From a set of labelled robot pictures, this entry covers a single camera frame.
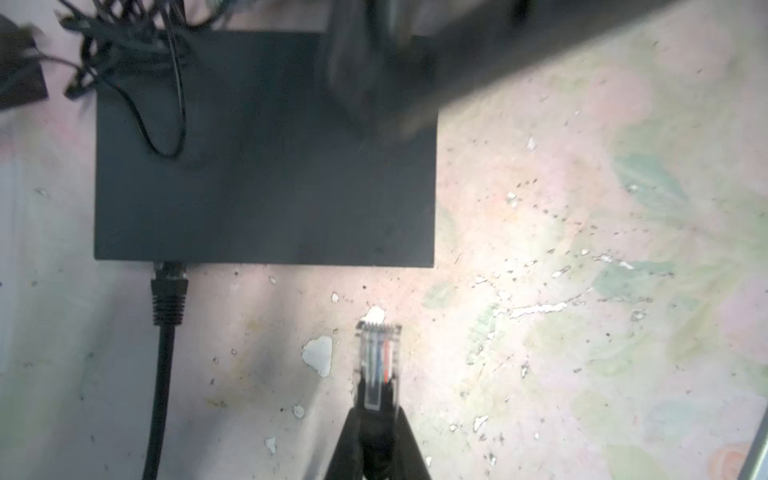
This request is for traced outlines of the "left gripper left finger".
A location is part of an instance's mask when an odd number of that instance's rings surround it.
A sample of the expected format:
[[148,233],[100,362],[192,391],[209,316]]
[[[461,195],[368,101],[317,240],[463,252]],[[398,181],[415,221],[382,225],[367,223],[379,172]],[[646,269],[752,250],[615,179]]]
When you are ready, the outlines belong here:
[[325,480],[362,480],[363,453],[360,446],[360,418],[349,410],[327,468]]

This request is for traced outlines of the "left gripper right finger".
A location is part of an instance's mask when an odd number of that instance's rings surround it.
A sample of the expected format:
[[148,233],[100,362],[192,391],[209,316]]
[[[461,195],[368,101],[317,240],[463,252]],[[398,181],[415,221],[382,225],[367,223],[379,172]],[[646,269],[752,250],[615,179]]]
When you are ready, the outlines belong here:
[[402,407],[398,408],[394,432],[395,450],[392,478],[395,480],[430,480],[431,476],[426,462]]

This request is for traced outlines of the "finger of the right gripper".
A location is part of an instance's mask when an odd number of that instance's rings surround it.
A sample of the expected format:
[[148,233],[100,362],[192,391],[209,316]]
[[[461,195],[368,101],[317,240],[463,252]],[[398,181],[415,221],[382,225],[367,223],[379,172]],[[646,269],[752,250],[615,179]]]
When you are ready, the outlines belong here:
[[439,109],[506,75],[626,27],[667,1],[482,1],[417,37],[416,1],[336,1],[323,82],[352,121],[408,138]]

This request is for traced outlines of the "black power adapter with cord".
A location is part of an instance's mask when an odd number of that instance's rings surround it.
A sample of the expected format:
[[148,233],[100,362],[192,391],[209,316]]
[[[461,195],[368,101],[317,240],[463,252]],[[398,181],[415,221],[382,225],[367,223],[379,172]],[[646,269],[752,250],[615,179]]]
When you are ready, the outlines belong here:
[[[187,112],[182,66],[190,52],[187,37],[212,29],[230,16],[232,1],[212,1],[210,15],[192,23],[182,1],[95,1],[87,14],[70,1],[59,25],[82,36],[77,63],[42,52],[35,27],[1,19],[1,108],[8,110],[47,97],[42,65],[55,63],[74,70],[64,89],[76,100],[107,87],[125,102],[149,151],[167,161],[181,156],[187,136]],[[178,139],[169,152],[152,141],[140,110],[122,83],[130,76],[169,74],[177,102]]]

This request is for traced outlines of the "black network switch box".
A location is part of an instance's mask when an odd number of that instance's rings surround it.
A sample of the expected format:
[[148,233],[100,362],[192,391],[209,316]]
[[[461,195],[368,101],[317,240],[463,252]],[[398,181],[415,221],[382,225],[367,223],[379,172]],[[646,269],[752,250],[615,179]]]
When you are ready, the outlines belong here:
[[[437,132],[361,137],[318,85],[320,37],[206,32],[171,75],[96,102],[94,256],[113,261],[430,267]],[[178,113],[185,146],[174,147]]]

